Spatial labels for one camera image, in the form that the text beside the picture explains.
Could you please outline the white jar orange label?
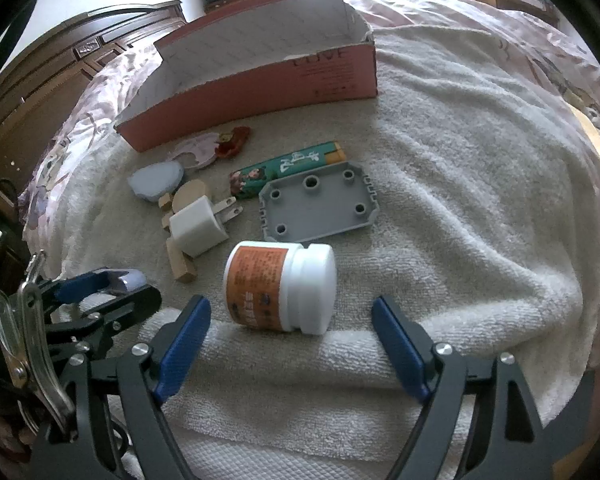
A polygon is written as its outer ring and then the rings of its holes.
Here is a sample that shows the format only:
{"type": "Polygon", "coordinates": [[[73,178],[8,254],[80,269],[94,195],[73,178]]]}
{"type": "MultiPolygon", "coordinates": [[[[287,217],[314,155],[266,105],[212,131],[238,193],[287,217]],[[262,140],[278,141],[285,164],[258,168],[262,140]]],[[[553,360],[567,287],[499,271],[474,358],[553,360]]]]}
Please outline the white jar orange label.
{"type": "Polygon", "coordinates": [[[327,244],[240,242],[225,265],[223,296],[237,324],[322,336],[335,311],[334,250],[327,244]]]}

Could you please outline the green illustrated rectangular case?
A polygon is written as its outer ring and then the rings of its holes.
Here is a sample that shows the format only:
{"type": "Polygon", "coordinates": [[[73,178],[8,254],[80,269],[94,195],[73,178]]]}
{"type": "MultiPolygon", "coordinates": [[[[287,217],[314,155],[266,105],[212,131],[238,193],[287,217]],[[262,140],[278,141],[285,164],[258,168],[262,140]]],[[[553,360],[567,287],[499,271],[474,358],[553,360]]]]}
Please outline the green illustrated rectangular case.
{"type": "Polygon", "coordinates": [[[336,141],[302,148],[302,150],[233,171],[230,174],[230,194],[238,200],[253,198],[268,182],[327,165],[338,164],[346,159],[346,153],[336,141]]]}

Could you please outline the wooden toy figure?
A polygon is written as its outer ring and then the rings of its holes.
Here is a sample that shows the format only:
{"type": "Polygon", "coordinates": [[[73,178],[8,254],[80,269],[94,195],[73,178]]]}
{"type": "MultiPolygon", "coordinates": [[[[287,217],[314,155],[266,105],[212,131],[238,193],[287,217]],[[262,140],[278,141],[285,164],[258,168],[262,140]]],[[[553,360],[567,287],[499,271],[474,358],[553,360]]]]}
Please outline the wooden toy figure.
{"type": "Polygon", "coordinates": [[[163,212],[162,228],[169,234],[166,239],[166,254],[174,280],[190,283],[197,277],[194,253],[187,247],[192,240],[195,214],[203,210],[205,202],[210,200],[211,192],[203,180],[194,179],[182,184],[175,192],[163,193],[158,198],[158,206],[163,212]]]}

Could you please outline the white plug adapter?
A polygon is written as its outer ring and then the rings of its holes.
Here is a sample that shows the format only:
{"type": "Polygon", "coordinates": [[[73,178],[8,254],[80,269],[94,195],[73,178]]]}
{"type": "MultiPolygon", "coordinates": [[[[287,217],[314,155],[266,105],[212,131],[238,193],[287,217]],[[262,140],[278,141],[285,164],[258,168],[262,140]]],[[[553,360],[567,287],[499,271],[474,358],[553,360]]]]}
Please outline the white plug adapter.
{"type": "Polygon", "coordinates": [[[171,217],[170,232],[174,244],[185,255],[197,258],[228,239],[224,224],[238,217],[243,210],[235,197],[215,204],[203,195],[171,217]]]}

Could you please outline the grey plastic plate with holes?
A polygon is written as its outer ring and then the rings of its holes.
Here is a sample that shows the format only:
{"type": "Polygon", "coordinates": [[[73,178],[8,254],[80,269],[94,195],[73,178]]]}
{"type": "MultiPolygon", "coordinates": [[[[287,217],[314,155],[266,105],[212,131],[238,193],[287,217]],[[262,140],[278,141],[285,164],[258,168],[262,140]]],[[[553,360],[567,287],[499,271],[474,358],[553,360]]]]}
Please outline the grey plastic plate with holes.
{"type": "Polygon", "coordinates": [[[259,193],[263,239],[306,243],[362,229],[379,214],[370,177],[356,162],[338,162],[268,182],[259,193]]]}

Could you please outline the white terry towel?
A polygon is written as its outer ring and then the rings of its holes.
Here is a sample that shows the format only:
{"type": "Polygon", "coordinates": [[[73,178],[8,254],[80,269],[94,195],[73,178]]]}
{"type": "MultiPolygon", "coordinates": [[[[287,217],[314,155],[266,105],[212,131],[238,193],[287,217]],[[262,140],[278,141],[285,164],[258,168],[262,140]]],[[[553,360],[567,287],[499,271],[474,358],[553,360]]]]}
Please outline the white terry towel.
{"type": "Polygon", "coordinates": [[[390,295],[460,352],[513,353],[542,422],[567,405],[588,367],[600,310],[600,162],[567,104],[513,69],[516,49],[487,32],[381,29],[378,97],[257,117],[244,161],[339,140],[370,176],[374,224],[332,238],[335,315],[326,335],[274,334],[232,322],[221,292],[232,250],[176,284],[158,211],[126,177],[161,157],[110,127],[69,178],[50,220],[50,274],[143,270],[162,310],[190,296],[213,308],[210,334],[166,417],[205,479],[379,479],[417,417],[373,332],[390,295]]]}

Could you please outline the metal spring clamp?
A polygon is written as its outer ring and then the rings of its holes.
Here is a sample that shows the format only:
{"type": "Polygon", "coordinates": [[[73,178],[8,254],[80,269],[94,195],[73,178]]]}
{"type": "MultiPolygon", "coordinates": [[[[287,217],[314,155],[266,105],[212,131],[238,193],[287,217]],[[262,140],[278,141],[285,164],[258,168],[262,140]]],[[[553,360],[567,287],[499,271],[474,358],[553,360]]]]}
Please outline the metal spring clamp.
{"type": "Polygon", "coordinates": [[[35,434],[43,424],[69,431],[76,408],[60,384],[46,341],[43,299],[38,279],[46,253],[34,254],[15,295],[0,290],[0,348],[12,386],[19,391],[20,412],[35,434]]]}

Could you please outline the light blue oval pad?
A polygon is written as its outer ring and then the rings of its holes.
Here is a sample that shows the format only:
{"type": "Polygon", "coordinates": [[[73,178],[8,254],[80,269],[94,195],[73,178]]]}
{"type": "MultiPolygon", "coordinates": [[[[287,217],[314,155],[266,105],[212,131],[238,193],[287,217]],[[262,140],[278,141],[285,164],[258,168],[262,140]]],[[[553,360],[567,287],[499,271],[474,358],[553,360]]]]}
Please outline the light blue oval pad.
{"type": "Polygon", "coordinates": [[[183,177],[183,166],[175,160],[170,160],[136,170],[128,177],[128,183],[135,196],[157,203],[161,196],[176,190],[183,177]]]}

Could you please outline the red figurine charm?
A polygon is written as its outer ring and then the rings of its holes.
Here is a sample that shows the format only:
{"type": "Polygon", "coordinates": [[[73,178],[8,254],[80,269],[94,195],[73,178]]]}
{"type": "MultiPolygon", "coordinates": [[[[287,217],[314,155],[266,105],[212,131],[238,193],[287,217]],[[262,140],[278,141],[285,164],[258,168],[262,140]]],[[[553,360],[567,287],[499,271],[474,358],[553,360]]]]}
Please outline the red figurine charm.
{"type": "Polygon", "coordinates": [[[251,134],[251,128],[238,126],[231,132],[222,133],[215,142],[215,155],[220,159],[229,159],[237,156],[251,134]]]}

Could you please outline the pink patterned bedspread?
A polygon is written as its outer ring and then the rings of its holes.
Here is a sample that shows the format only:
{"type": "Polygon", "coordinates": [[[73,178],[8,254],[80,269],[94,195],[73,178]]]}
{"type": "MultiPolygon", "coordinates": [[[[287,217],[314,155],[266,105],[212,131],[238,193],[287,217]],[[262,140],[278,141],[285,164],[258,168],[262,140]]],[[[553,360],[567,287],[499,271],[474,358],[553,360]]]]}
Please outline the pink patterned bedspread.
{"type": "Polygon", "coordinates": [[[336,236],[329,332],[256,332],[217,308],[206,357],[308,367],[384,362],[374,297],[460,350],[600,365],[600,68],[521,13],[463,0],[348,0],[375,33],[378,96],[249,119],[245,151],[204,172],[341,142],[380,213],[336,236]]]}

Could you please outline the dark wooden headboard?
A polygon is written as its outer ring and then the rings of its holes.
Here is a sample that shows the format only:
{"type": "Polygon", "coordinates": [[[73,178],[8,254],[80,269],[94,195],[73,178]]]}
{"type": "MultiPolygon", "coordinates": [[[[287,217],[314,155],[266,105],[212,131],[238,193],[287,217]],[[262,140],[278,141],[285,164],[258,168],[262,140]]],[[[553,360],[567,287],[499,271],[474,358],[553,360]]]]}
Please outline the dark wooden headboard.
{"type": "Polygon", "coordinates": [[[184,24],[178,0],[118,4],[69,18],[29,44],[0,73],[0,178],[21,191],[94,77],[184,24]]]}

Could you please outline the red cardboard box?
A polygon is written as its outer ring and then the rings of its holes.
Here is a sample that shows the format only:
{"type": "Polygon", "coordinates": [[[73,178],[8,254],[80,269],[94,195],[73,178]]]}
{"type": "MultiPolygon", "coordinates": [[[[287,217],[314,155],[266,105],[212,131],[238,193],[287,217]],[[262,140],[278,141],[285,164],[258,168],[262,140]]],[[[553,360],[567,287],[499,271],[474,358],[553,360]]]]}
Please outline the red cardboard box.
{"type": "Polygon", "coordinates": [[[159,39],[114,128],[146,152],[191,133],[377,94],[372,29],[344,0],[240,0],[159,39]]]}

